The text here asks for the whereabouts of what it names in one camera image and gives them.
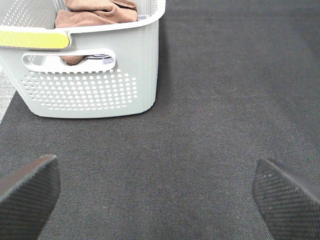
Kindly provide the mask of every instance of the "brown towel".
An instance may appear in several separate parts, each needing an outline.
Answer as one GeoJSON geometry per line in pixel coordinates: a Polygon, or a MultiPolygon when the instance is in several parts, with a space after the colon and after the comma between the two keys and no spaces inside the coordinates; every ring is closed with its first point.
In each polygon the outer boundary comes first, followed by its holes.
{"type": "MultiPolygon", "coordinates": [[[[56,28],[97,26],[136,22],[137,6],[130,0],[64,0],[71,10],[59,10],[56,28]]],[[[69,65],[80,62],[84,56],[62,56],[69,65]]]]}

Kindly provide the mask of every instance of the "laundry basket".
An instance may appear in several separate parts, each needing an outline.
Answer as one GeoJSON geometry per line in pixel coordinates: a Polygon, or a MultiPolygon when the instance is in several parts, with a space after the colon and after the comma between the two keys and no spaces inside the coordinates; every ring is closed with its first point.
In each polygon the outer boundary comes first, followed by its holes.
{"type": "Polygon", "coordinates": [[[159,19],[165,0],[135,0],[146,19],[54,29],[63,0],[2,0],[0,66],[36,115],[104,118],[138,114],[155,102],[159,19]],[[111,56],[69,66],[59,56],[111,56]]]}

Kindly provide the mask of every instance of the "perforated basket side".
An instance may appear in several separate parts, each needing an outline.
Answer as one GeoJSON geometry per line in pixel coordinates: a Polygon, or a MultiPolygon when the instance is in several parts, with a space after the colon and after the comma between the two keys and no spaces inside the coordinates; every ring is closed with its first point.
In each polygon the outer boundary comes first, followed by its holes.
{"type": "Polygon", "coordinates": [[[158,0],[152,0],[150,4],[150,13],[151,15],[155,14],[158,10],[158,0]]]}
{"type": "Polygon", "coordinates": [[[15,27],[37,27],[53,29],[57,9],[53,0],[10,0],[6,1],[0,16],[0,25],[15,27]]]}
{"type": "Polygon", "coordinates": [[[29,71],[21,83],[32,101],[49,111],[130,108],[139,96],[136,77],[120,68],[91,73],[29,71]]]}

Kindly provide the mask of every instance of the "gray floor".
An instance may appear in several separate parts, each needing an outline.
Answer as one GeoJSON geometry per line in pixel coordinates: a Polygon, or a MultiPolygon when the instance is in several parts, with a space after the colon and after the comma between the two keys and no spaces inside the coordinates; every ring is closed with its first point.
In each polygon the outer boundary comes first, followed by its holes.
{"type": "Polygon", "coordinates": [[[0,66],[0,123],[15,91],[15,88],[4,74],[0,66]]]}
{"type": "Polygon", "coordinates": [[[320,183],[319,29],[319,0],[168,0],[154,106],[54,119],[15,94],[0,178],[58,156],[40,240],[272,239],[252,198],[258,159],[320,183]]]}

